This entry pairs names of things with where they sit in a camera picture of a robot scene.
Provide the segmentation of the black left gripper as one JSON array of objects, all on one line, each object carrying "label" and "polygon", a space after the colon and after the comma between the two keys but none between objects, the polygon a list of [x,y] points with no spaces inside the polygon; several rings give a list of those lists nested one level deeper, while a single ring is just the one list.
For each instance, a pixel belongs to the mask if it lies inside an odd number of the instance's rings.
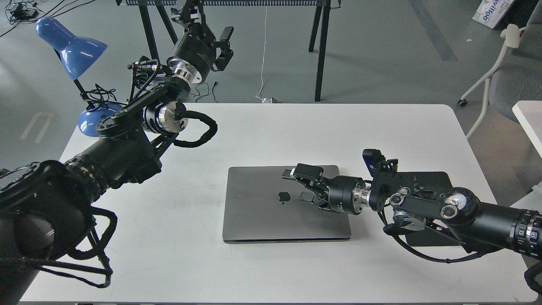
[{"label": "black left gripper", "polygon": [[216,41],[211,29],[205,25],[203,0],[186,0],[182,9],[171,8],[170,20],[188,29],[167,60],[173,77],[200,84],[211,70],[225,70],[234,54],[230,48],[233,26],[225,27]]}]

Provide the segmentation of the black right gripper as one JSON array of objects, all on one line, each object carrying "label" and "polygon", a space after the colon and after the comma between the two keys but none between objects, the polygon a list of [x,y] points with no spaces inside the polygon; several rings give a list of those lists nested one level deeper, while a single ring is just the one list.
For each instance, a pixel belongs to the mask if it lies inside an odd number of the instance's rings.
[{"label": "black right gripper", "polygon": [[302,191],[299,199],[309,202],[321,211],[347,213],[357,216],[363,209],[361,200],[355,191],[365,188],[365,182],[360,177],[339,175],[334,178],[323,176],[324,168],[308,164],[297,164],[292,169],[285,169],[282,178],[302,184],[314,193]]}]

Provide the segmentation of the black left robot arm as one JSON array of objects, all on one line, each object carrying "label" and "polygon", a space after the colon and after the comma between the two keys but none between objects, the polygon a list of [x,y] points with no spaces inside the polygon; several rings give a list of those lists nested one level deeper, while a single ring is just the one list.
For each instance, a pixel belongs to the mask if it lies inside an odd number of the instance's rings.
[{"label": "black left robot arm", "polygon": [[130,65],[147,79],[128,104],[96,126],[98,141],[62,163],[1,170],[1,303],[15,305],[39,272],[106,288],[113,270],[105,247],[116,229],[112,211],[93,203],[108,189],[143,183],[161,171],[170,145],[199,147],[217,133],[209,116],[184,106],[192,84],[223,71],[233,56],[233,27],[215,38],[203,0],[172,8],[185,29],[166,64],[156,54],[145,4],[138,2],[153,58]]}]

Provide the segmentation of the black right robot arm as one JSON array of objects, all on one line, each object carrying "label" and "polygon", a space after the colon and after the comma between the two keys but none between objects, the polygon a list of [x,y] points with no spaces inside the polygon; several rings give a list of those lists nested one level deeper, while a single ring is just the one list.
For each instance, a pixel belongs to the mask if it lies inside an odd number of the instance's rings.
[{"label": "black right robot arm", "polygon": [[[541,213],[480,201],[469,189],[453,187],[446,172],[398,172],[398,160],[377,149],[362,158],[372,180],[338,175],[326,178],[323,168],[297,164],[282,178],[314,193],[319,210],[358,215],[364,207],[378,213],[383,231],[414,255],[439,263],[477,259],[509,249],[541,260]],[[439,259],[422,254],[400,239],[430,229],[460,245],[467,256]]]}]

